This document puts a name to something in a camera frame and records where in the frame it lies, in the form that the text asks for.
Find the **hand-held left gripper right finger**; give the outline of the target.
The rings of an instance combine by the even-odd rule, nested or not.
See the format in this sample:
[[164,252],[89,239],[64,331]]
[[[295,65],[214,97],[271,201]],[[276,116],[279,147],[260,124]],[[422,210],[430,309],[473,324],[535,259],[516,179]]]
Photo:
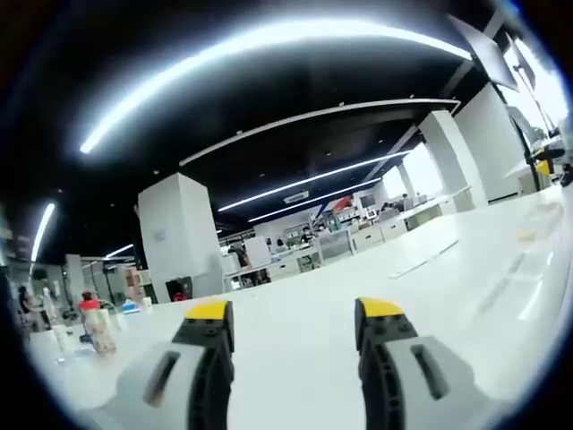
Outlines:
[[475,384],[468,364],[421,337],[397,305],[355,300],[355,345],[367,429],[472,429]]

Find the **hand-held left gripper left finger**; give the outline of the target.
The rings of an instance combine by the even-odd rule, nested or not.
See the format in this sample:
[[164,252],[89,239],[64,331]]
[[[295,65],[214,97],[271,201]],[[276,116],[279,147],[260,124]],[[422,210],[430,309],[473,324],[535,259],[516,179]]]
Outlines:
[[226,429],[235,379],[233,303],[195,305],[174,337],[126,368],[118,379],[120,429]]

